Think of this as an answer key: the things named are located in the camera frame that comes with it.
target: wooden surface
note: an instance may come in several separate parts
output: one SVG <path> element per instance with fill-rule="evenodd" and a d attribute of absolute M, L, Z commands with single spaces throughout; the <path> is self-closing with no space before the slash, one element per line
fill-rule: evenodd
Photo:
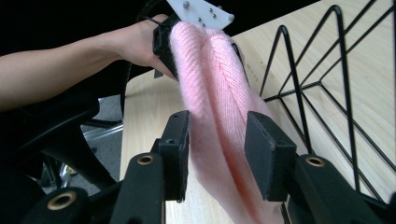
<path fill-rule="evenodd" d="M 297 60 L 307 40 L 330 6 L 341 7 L 344 25 L 347 27 L 367 3 L 368 1 L 363 0 L 322 0 L 234 36 L 233 39 L 245 57 L 245 69 L 251 88 L 257 93 L 260 92 L 276 30 L 280 25 L 285 25 L 289 30 L 294 58 Z M 352 46 L 356 39 L 390 8 L 391 4 L 390 0 L 376 1 L 367 15 L 346 36 L 346 46 Z M 392 42 L 392 16 L 392 14 L 388 16 L 348 54 L 348 67 L 354 119 L 395 163 L 395 48 Z M 335 17 L 331 16 L 297 67 L 300 80 L 309 73 L 336 38 Z M 277 94 L 290 72 L 284 46 L 282 39 L 278 44 L 278 51 L 262 98 Z M 308 83 L 318 80 L 318 76 L 326 72 L 339 56 L 339 50 L 336 49 L 308 79 Z M 287 85 L 287 90 L 292 89 L 290 84 Z M 337 65 L 323 79 L 323 84 L 337 100 L 344 103 L 340 65 Z M 349 151 L 347 122 L 343 113 L 334 106 L 321 89 L 313 88 L 304 92 Z M 293 115 L 297 115 L 295 96 L 285 97 L 284 100 Z M 279 101 L 272 101 L 268 105 L 275 115 L 276 123 L 298 145 L 298 152 L 306 153 L 304 144 Z M 123 179 L 125 175 L 129 159 L 139 153 L 150 151 L 154 140 L 161 137 L 169 116 L 183 109 L 179 88 L 174 80 L 167 77 L 154 79 L 153 71 L 131 80 L 128 84 L 125 102 L 120 179 Z M 324 131 L 307 105 L 305 105 L 305 110 L 313 149 L 319 156 L 330 160 L 353 185 L 352 169 L 345 156 Z M 387 202 L 390 194 L 396 190 L 396 175 L 377 156 L 359 132 L 355 134 L 359 151 L 359 166 L 380 196 Z M 191 167 L 188 181 L 186 201 L 166 203 L 167 223 L 232 223 L 217 202 L 197 183 Z M 364 185 L 361 185 L 361 188 L 364 193 L 370 194 Z"/>

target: black wire rack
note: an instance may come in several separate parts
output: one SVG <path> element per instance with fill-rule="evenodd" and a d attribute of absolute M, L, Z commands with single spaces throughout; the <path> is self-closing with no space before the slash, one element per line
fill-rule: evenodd
<path fill-rule="evenodd" d="M 375 200 L 378 200 L 380 202 L 384 202 L 384 201 L 386 202 L 387 199 L 384 199 L 384 197 L 381 196 L 380 193 L 378 193 L 373 182 L 370 181 L 370 179 L 367 177 L 367 174 L 364 173 L 363 170 L 360 168 L 358 161 L 359 149 L 357 148 L 357 144 L 355 140 L 356 134 L 364 138 L 364 141 L 381 158 L 381 162 L 384 162 L 394 175 L 396 174 L 395 162 L 392 161 L 392 159 L 389 158 L 389 156 L 387 156 L 387 153 L 385 153 L 383 149 L 376 143 L 376 141 L 370 136 L 370 134 L 368 134 L 364 130 L 361 124 L 358 123 L 356 120 L 354 120 L 354 113 L 352 111 L 353 99 L 351 95 L 351 89 L 350 89 L 351 83 L 348 72 L 348 54 L 352 52 L 359 45 L 359 43 L 361 43 L 361 41 L 363 41 L 385 18 L 392 17 L 393 29 L 395 29 L 394 22 L 396 20 L 396 16 L 395 13 L 392 13 L 394 12 L 395 2 L 394 1 L 392 2 L 391 7 L 388 10 L 386 10 L 386 12 L 383 15 L 378 15 L 378 19 L 374 22 L 374 24 L 371 27 L 369 27 L 365 32 L 363 32 L 363 35 L 361 35 L 356 40 L 356 42 L 354 42 L 351 45 L 349 44 L 350 46 L 349 48 L 347 48 L 346 45 L 346 36 L 349 33 L 349 31 L 352 30 L 352 28 L 361 21 L 361 18 L 363 18 L 363 16 L 371 9 L 371 7 L 374 4 L 375 4 L 375 0 L 369 1 L 365 5 L 365 7 L 360 11 L 360 13 L 354 18 L 354 20 L 348 25 L 347 28 L 344 27 L 342 9 L 337 5 L 331 6 L 327 10 L 325 15 L 322 17 L 321 21 L 318 23 L 318 26 L 316 27 L 313 34 L 310 36 L 309 40 L 306 42 L 304 49 L 302 50 L 301 54 L 298 56 L 296 61 L 293 56 L 293 50 L 290 41 L 290 33 L 288 31 L 288 28 L 284 25 L 279 26 L 276 33 L 275 42 L 274 45 L 272 46 L 272 50 L 268 60 L 268 65 L 266 67 L 266 71 L 264 74 L 260 96 L 263 97 L 263 90 L 266 90 L 265 85 L 267 84 L 267 79 L 270 74 L 271 65 L 276 55 L 276 51 L 279 49 L 278 42 L 281 39 L 280 37 L 283 36 L 286 52 L 289 60 L 290 72 L 286 76 L 286 79 L 284 80 L 283 84 L 278 90 L 278 93 L 273 96 L 265 97 L 263 98 L 263 100 L 267 103 L 272 101 L 279 101 L 281 103 L 293 127 L 295 128 L 301 140 L 303 141 L 304 145 L 306 146 L 307 152 L 309 154 L 316 155 L 317 149 L 312 146 L 312 139 L 310 135 L 311 132 L 314 132 L 315 130 L 310 130 L 306 111 L 309 110 L 310 113 L 314 114 L 315 118 L 320 122 L 321 126 L 324 128 L 324 130 L 327 132 L 327 134 L 330 136 L 333 142 L 337 145 L 338 149 L 344 154 L 344 158 L 347 160 L 347 163 L 350 165 L 351 169 L 353 170 L 354 189 L 357 192 L 361 192 L 361 184 L 363 184 L 369 190 L 371 194 L 370 196 L 372 196 Z M 301 74 L 297 75 L 297 66 L 301 62 L 302 58 L 306 55 L 308 49 L 310 48 L 311 44 L 318 36 L 320 31 L 322 30 L 322 28 L 326 26 L 327 21 L 329 19 L 333 19 L 332 15 L 335 15 L 335 19 L 336 19 L 337 39 L 329 47 L 329 49 L 322 55 L 322 57 L 318 59 L 318 62 L 313 66 L 312 70 L 310 70 L 308 74 L 304 76 L 301 76 Z M 396 46 L 394 37 L 392 38 L 392 44 Z M 319 78 L 315 78 L 316 79 L 315 81 L 311 81 L 308 83 L 307 80 L 309 78 L 312 79 L 312 74 L 316 71 L 316 69 L 323 62 L 325 62 L 328 56 L 331 54 L 331 52 L 336 49 L 339 49 L 340 57 L 337 60 L 335 60 L 335 63 L 331 65 L 330 68 L 325 73 L 321 74 Z M 323 80 L 329 76 L 330 72 L 334 69 L 335 66 L 341 66 L 341 70 L 342 70 L 342 81 L 344 83 L 343 92 L 345 97 L 343 103 L 341 103 L 340 100 L 333 95 L 332 91 L 330 91 L 323 82 Z M 286 85 L 290 82 L 292 82 L 293 87 L 291 88 L 291 90 L 286 90 Z M 348 148 L 345 146 L 345 144 L 342 144 L 342 141 L 335 134 L 335 130 L 333 130 L 331 125 L 329 125 L 326 122 L 326 119 L 323 118 L 323 115 L 317 110 L 315 104 L 312 102 L 308 94 L 305 93 L 308 89 L 312 89 L 312 88 L 319 88 L 322 92 L 324 92 L 325 95 L 332 101 L 332 104 L 334 104 L 338 108 L 338 110 L 344 114 L 344 118 L 346 119 L 346 124 L 347 124 L 347 132 L 349 135 Z M 285 98 L 290 96 L 295 96 L 297 100 L 298 115 L 296 115 L 296 113 L 293 114 L 290 111 L 291 105 L 288 105 L 288 102 L 285 101 Z"/>

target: pink sweater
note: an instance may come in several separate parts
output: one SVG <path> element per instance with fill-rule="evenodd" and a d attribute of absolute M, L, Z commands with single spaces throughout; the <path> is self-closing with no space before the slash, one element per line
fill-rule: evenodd
<path fill-rule="evenodd" d="M 191 112 L 191 163 L 234 223 L 284 223 L 262 199 L 244 154 L 248 111 L 270 115 L 221 30 L 181 21 L 170 35 L 183 102 Z"/>

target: pink knit fabric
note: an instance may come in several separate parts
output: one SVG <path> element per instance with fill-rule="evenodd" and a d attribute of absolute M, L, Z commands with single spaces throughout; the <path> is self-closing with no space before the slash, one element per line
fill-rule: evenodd
<path fill-rule="evenodd" d="M 183 102 L 191 112 L 191 161 L 203 187 L 234 223 L 284 223 L 279 203 L 262 199 L 244 153 L 248 111 L 270 115 L 251 90 L 233 41 L 181 21 L 170 35 Z"/>

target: human arm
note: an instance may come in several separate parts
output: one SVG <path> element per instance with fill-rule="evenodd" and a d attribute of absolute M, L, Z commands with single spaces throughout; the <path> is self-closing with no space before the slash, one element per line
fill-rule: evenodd
<path fill-rule="evenodd" d="M 166 18 L 158 15 L 153 19 Z M 152 52 L 152 32 L 157 26 L 141 21 L 56 49 L 0 57 L 0 112 L 47 100 L 116 60 L 150 66 L 172 77 Z"/>

